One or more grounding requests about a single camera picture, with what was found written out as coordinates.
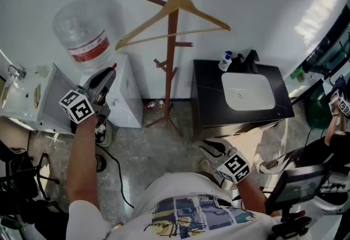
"white cabinet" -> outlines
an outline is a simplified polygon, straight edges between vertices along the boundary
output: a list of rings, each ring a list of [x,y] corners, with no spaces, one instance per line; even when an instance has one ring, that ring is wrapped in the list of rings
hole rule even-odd
[[[134,78],[129,57],[114,54],[106,67],[117,65],[116,77],[106,96],[110,108],[108,120],[119,127],[142,127],[143,104]],[[83,86],[92,74],[84,74],[80,80]]]

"wooden hanger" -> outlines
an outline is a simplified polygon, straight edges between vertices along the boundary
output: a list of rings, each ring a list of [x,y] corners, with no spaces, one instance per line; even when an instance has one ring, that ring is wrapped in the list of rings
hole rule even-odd
[[[132,38],[135,36],[139,35],[142,31],[150,27],[151,25],[155,24],[157,21],[161,20],[163,17],[169,15],[173,11],[176,11],[178,9],[183,9],[185,11],[188,11],[189,13],[192,13],[194,15],[197,15],[205,20],[208,20],[218,26],[220,28],[209,28],[209,29],[201,29],[201,30],[193,30],[193,31],[185,31],[185,32],[178,32],[170,35],[161,35],[157,37],[152,37],[148,39],[143,39],[143,40],[138,40],[135,42],[130,42],[128,43]],[[160,38],[166,38],[170,36],[177,36],[177,35],[184,35],[184,34],[189,34],[189,33],[197,33],[197,32],[207,32],[207,31],[216,31],[216,30],[228,30],[231,31],[230,26],[227,24],[223,23],[222,21],[207,15],[201,11],[199,11],[194,4],[192,3],[191,0],[168,0],[163,8],[153,17],[151,17],[149,20],[135,28],[133,31],[131,31],[129,34],[127,34],[123,39],[119,40],[117,44],[115,45],[115,50],[118,50],[119,48],[122,48],[123,46],[127,45],[133,45],[133,44],[138,44],[150,40],[156,40]]]

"red label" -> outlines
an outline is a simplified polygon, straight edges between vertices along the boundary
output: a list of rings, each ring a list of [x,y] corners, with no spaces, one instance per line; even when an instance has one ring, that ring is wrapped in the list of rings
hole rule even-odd
[[[72,54],[73,58],[77,62],[85,62],[92,60],[104,53],[105,50],[109,47],[109,41],[104,33],[98,35],[94,40],[87,43],[86,45],[80,46],[75,49],[68,49],[68,51]]]

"person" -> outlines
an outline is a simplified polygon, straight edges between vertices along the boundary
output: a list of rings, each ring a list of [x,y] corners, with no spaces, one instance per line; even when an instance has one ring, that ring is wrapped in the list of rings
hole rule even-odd
[[[259,153],[254,156],[254,164],[260,174],[278,174],[285,169],[293,169],[327,163],[332,168],[338,168],[350,163],[350,133],[346,132],[345,116],[335,102],[332,105],[333,116],[326,136],[310,143],[304,148],[290,151],[271,161],[264,161]],[[337,131],[337,121],[340,118],[340,131]]]
[[[132,220],[111,231],[98,206],[96,123],[95,116],[81,122],[73,140],[67,171],[68,240],[267,239],[271,233],[277,215],[266,215],[266,197],[250,177],[237,184],[245,209],[235,208],[207,173],[208,162],[201,164],[200,173],[167,173],[153,181],[135,204]]]

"white t-shirt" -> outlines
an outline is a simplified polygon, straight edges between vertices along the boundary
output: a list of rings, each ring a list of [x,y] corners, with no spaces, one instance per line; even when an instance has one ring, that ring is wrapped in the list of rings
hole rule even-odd
[[[165,174],[141,194],[133,219],[113,232],[93,204],[74,201],[67,239],[267,239],[276,224],[268,215],[221,206],[218,200],[232,204],[225,191],[200,174]]]

